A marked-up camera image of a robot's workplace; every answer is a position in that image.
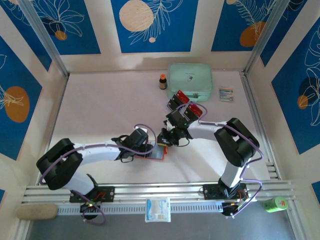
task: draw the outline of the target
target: white package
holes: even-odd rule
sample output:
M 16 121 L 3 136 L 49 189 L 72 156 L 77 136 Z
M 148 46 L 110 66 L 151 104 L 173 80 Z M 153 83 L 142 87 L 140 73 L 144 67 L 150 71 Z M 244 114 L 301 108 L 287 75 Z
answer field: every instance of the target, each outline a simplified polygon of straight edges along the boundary
M 145 222 L 171 222 L 170 198 L 147 198 Z

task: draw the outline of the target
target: beige sponge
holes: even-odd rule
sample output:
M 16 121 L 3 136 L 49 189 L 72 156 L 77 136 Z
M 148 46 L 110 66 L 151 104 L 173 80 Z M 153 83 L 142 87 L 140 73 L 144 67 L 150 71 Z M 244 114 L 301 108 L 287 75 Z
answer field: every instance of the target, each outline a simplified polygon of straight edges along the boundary
M 57 213 L 55 204 L 31 204 L 19 207 L 16 216 L 20 220 L 46 220 L 55 218 Z

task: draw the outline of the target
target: small box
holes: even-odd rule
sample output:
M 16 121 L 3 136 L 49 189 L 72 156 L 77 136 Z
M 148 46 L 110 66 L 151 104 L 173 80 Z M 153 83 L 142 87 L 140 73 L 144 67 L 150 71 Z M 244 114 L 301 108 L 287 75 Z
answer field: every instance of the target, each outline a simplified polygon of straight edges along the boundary
M 213 91 L 211 67 L 207 64 L 172 63 L 166 93 L 169 99 L 181 90 L 192 102 L 207 101 Z
M 145 209 L 146 223 L 171 222 L 170 198 L 147 198 Z

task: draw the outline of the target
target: metal floor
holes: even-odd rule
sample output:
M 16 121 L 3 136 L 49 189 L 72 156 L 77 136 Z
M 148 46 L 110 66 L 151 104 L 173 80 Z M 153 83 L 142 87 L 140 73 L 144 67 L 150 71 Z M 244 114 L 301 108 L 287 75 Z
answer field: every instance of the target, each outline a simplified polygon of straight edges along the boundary
M 266 212 L 252 203 L 235 219 L 221 213 L 177 213 L 171 223 L 145 223 L 143 214 L 109 215 L 104 226 L 80 216 L 58 216 L 31 223 L 27 240 L 294 240 L 286 211 Z

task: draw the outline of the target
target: green can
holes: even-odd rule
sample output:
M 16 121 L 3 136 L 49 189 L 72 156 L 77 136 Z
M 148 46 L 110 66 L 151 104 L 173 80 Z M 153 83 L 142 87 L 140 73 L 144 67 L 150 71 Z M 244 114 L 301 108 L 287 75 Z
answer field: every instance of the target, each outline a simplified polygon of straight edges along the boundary
M 264 201 L 263 207 L 268 213 L 278 212 L 288 208 L 288 201 L 283 196 L 277 196 Z

